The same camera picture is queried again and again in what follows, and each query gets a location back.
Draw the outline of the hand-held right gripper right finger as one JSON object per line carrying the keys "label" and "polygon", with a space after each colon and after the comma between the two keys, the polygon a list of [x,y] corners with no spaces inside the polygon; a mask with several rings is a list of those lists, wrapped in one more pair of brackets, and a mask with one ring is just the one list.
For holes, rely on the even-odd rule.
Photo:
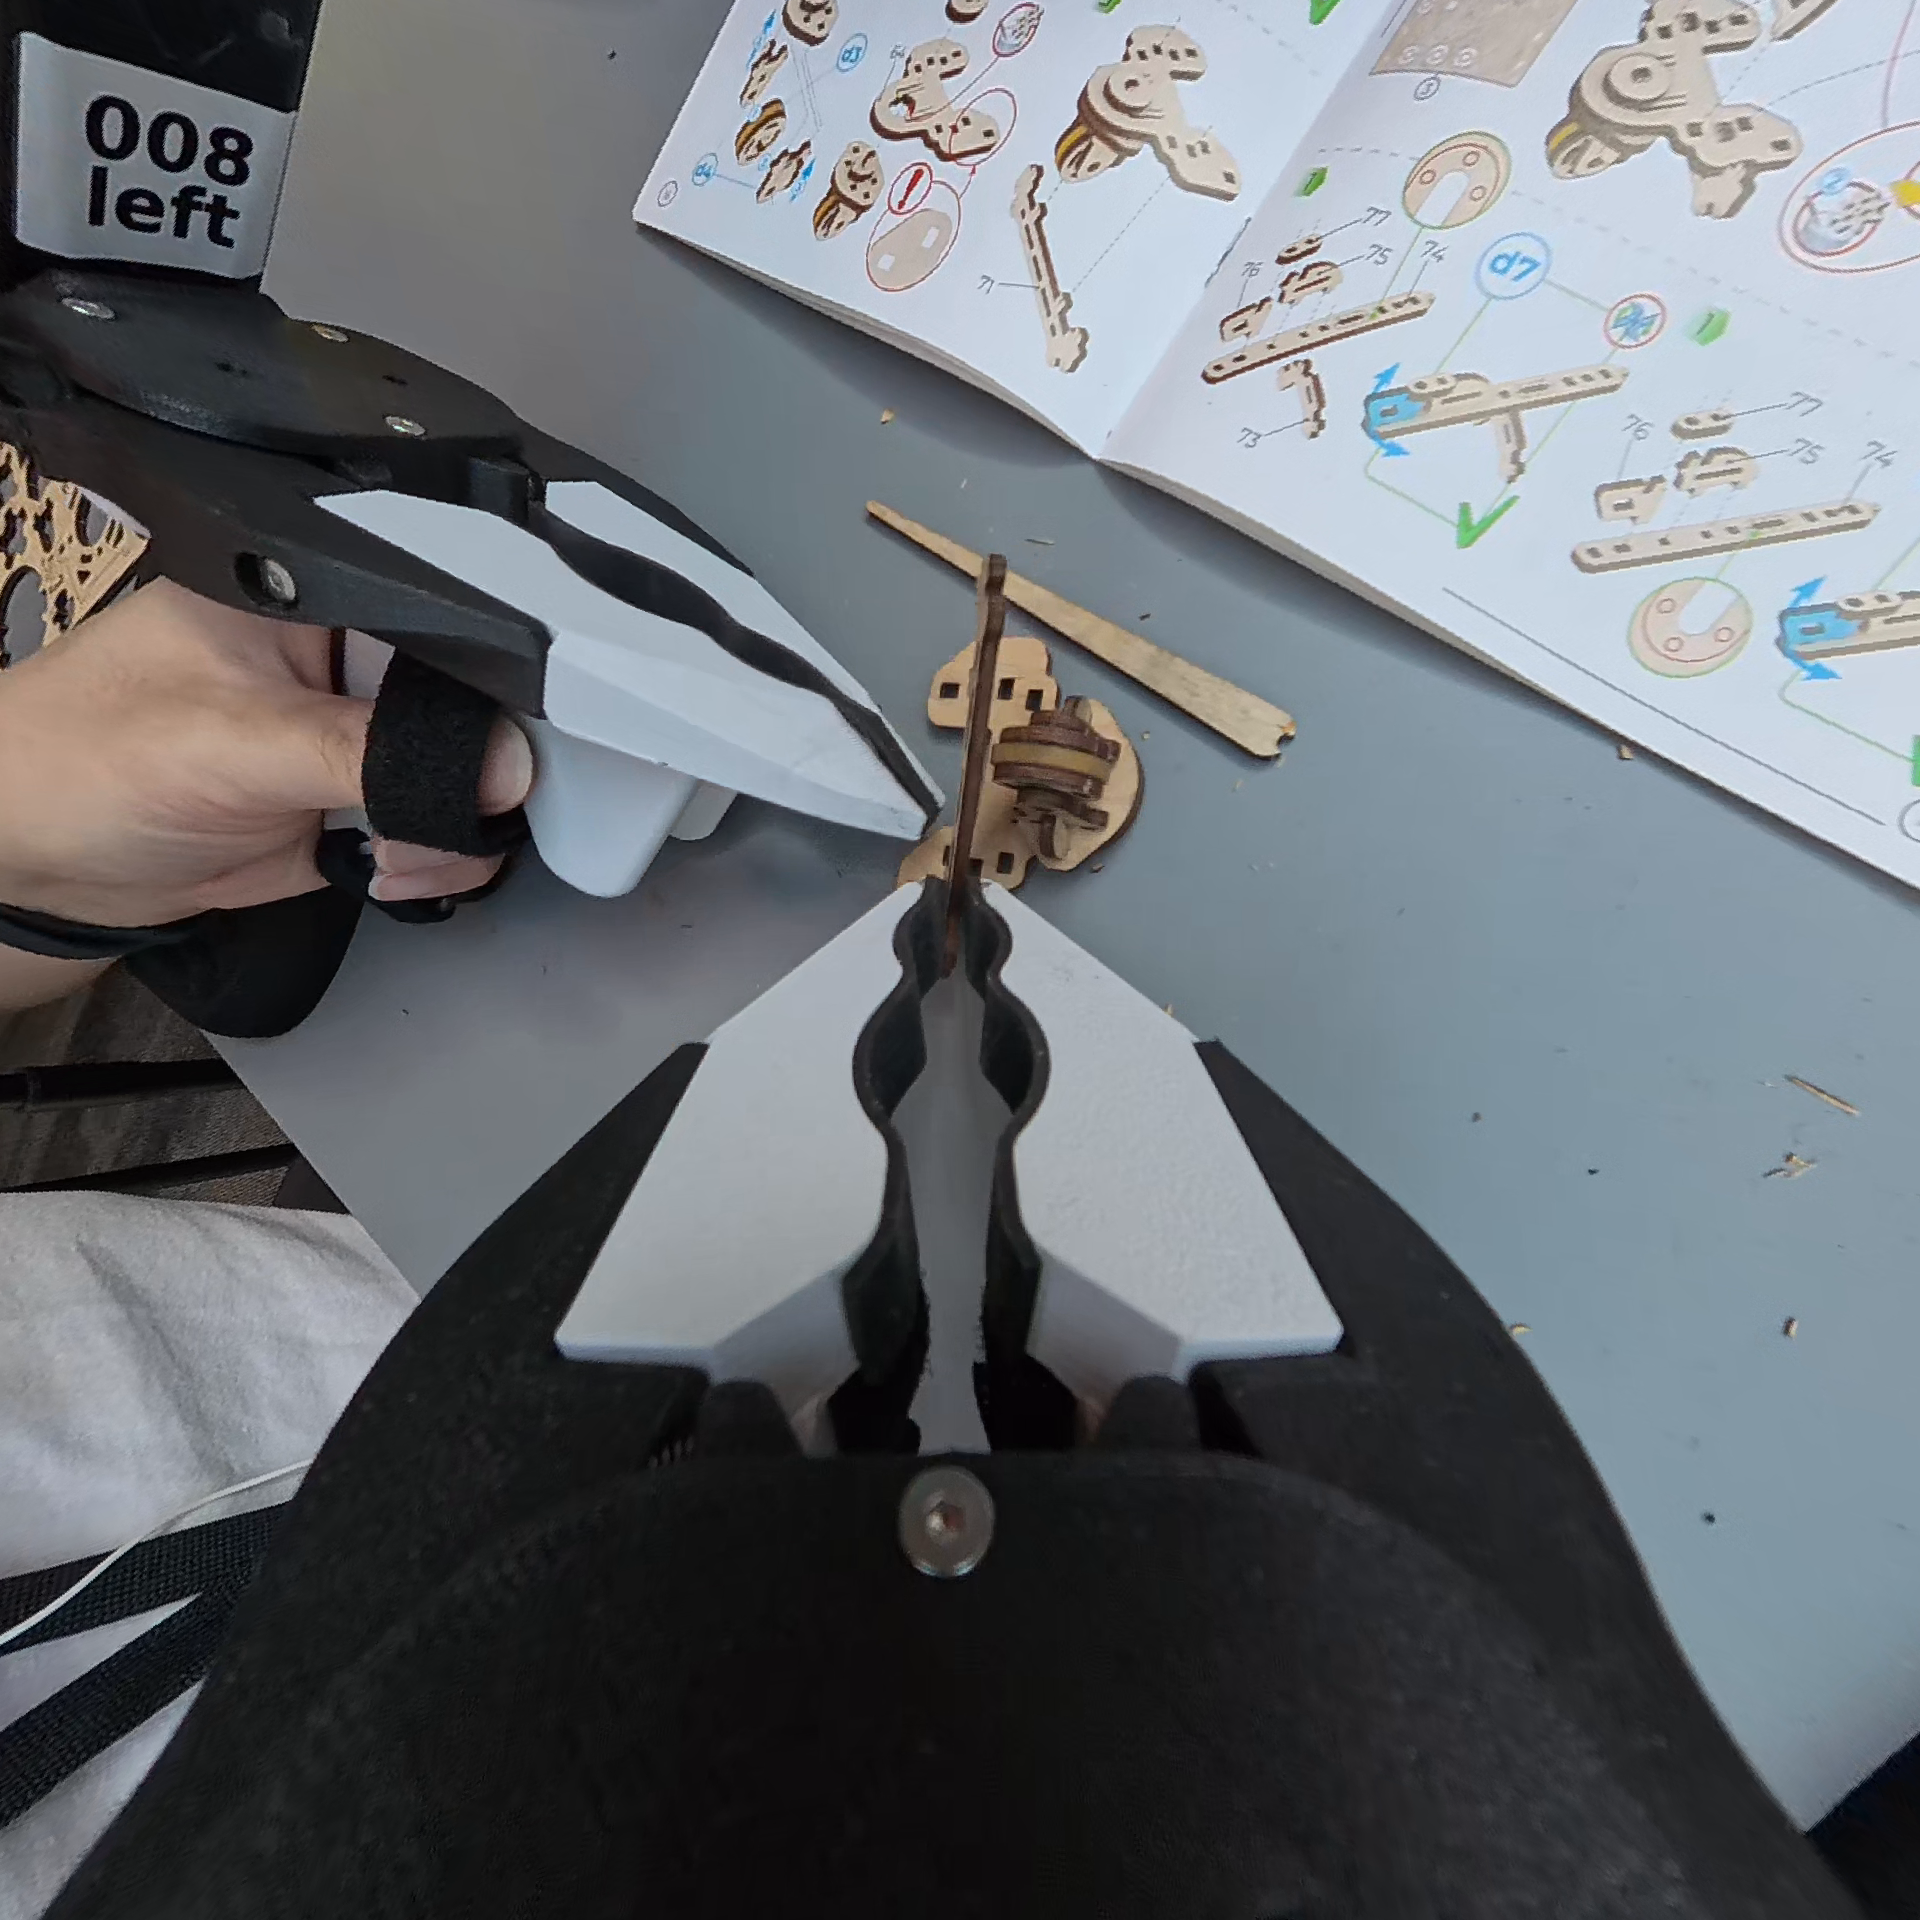
{"label": "hand-held right gripper right finger", "polygon": [[977,1404],[1068,1449],[1141,1376],[1333,1353],[1340,1316],[1202,1042],[1020,898],[967,900],[995,1147]]}

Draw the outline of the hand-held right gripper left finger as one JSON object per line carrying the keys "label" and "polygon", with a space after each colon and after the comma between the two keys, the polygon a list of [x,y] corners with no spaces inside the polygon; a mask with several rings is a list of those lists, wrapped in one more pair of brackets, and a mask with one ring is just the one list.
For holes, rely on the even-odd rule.
{"label": "hand-held right gripper left finger", "polygon": [[910,1452],[929,1303],[895,1109],[945,956],[902,887],[718,1027],[559,1322],[571,1360],[666,1363]]}

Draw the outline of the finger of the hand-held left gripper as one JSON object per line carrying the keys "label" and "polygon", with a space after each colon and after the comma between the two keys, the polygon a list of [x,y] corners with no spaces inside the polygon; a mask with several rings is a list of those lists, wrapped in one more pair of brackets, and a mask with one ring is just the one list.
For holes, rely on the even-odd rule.
{"label": "finger of the hand-held left gripper", "polygon": [[630,627],[555,645],[550,720],[814,819],[930,819],[945,802],[858,679],[706,540],[593,480],[549,480],[540,537]]}
{"label": "finger of the hand-held left gripper", "polygon": [[527,525],[394,490],[321,506],[545,627],[542,716],[564,736],[865,833],[917,840],[939,807],[750,572],[611,487],[549,487]]}

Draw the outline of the wooden part with wheel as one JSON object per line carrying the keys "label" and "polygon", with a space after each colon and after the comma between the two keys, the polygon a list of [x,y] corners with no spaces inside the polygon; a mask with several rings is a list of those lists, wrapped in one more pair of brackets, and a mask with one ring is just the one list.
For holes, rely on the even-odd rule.
{"label": "wooden part with wheel", "polygon": [[973,875],[1017,890],[1031,866],[1068,873],[1122,837],[1142,769],[1109,706],[1060,693],[1039,639],[1004,635],[996,667],[972,858]]}

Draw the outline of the person's left hand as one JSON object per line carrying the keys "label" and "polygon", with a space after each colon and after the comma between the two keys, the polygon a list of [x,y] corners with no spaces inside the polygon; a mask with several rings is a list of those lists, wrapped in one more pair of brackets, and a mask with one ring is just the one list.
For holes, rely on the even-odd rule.
{"label": "person's left hand", "polygon": [[134,929],[317,891],[370,716],[324,628],[125,594],[2,677],[2,900]]}

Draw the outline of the laser-cut plywood offcut sheet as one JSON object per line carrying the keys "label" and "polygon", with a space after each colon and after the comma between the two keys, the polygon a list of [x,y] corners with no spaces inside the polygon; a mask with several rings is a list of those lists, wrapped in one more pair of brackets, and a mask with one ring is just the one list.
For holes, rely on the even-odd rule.
{"label": "laser-cut plywood offcut sheet", "polygon": [[81,487],[42,475],[2,444],[2,667],[33,659],[107,607],[148,535]]}

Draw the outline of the tapered wooden stick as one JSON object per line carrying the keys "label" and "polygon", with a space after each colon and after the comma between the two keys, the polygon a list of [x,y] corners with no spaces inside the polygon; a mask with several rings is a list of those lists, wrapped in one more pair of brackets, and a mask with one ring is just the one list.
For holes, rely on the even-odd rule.
{"label": "tapered wooden stick", "polygon": [[1297,736],[1282,706],[1204,669],[1058,592],[1005,570],[1004,599],[1081,652],[1155,693],[1165,706],[1258,760],[1275,760]]}

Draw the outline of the black wristband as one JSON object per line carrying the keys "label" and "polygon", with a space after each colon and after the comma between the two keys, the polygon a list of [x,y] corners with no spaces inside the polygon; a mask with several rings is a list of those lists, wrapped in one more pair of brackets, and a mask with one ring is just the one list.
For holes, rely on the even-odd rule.
{"label": "black wristband", "polygon": [[60,962],[110,965],[190,943],[204,921],[205,916],[190,916],[161,925],[110,929],[2,903],[2,946]]}

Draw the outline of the person's white shirt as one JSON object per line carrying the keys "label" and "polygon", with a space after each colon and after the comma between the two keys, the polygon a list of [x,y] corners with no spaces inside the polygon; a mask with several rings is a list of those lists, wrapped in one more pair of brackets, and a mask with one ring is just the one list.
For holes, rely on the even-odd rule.
{"label": "person's white shirt", "polygon": [[4,1196],[2,1913],[42,1915],[185,1716],[276,1517],[419,1291],[349,1219]]}

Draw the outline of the open assembly instruction booklet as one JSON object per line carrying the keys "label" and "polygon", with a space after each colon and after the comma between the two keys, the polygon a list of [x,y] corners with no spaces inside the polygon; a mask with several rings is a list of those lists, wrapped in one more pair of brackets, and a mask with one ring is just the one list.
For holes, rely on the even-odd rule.
{"label": "open assembly instruction booklet", "polygon": [[1917,9],[733,4],[636,227],[1881,873]]}

